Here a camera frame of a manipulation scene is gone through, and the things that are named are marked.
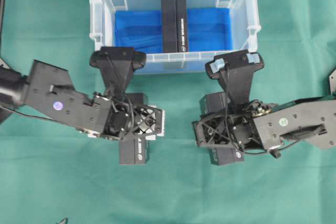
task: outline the blue foam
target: blue foam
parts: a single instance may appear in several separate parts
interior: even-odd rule
[[[188,9],[189,51],[232,50],[229,9]],[[161,11],[117,11],[117,47],[134,47],[146,54],[162,53]]]

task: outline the light blue tape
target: light blue tape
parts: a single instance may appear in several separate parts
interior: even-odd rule
[[[260,57],[259,54],[246,54],[248,63],[255,63],[258,64],[260,63]]]
[[[213,63],[210,64],[212,73],[217,73],[223,67],[225,67],[225,63],[223,59],[217,59]]]

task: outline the clear plastic container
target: clear plastic container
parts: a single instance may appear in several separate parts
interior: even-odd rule
[[[233,50],[258,47],[259,23],[257,0],[187,0],[187,8],[229,8]],[[90,0],[90,38],[95,50],[115,46],[115,12],[118,10],[160,10],[160,0]],[[146,66],[136,73],[176,73],[204,71],[204,64],[215,55],[229,51],[177,52],[147,54]]]

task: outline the green tablecloth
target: green tablecloth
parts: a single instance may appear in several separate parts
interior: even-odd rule
[[[258,0],[264,70],[251,98],[284,103],[328,93],[336,67],[335,0]],[[103,91],[88,65],[89,0],[6,0],[1,56],[28,74],[33,59],[68,69],[77,90]],[[12,115],[0,130],[3,223],[335,223],[336,149],[308,143],[280,160],[209,163],[195,147],[198,100],[220,91],[205,73],[136,76],[166,110],[166,136],[145,166],[119,166],[118,146],[72,128]],[[30,108],[22,108],[33,113]]]

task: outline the black cable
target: black cable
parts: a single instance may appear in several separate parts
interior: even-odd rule
[[[21,116],[24,116],[26,118],[33,118],[33,119],[40,119],[40,120],[44,120],[44,121],[48,121],[48,122],[52,122],[52,123],[58,123],[58,124],[62,124],[62,125],[65,125],[65,126],[69,126],[69,127],[73,127],[67,123],[62,123],[60,121],[57,121],[57,120],[54,120],[54,119],[50,119],[50,118],[45,118],[43,116],[37,116],[37,115],[27,115],[27,114],[24,114],[24,113],[21,113],[21,112],[18,112],[16,110],[12,110],[12,109],[9,109],[9,108],[6,108],[2,105],[0,105],[0,108],[1,109],[4,109],[4,110],[7,110],[9,112],[12,112],[14,114],[18,114],[18,115],[21,115]]]

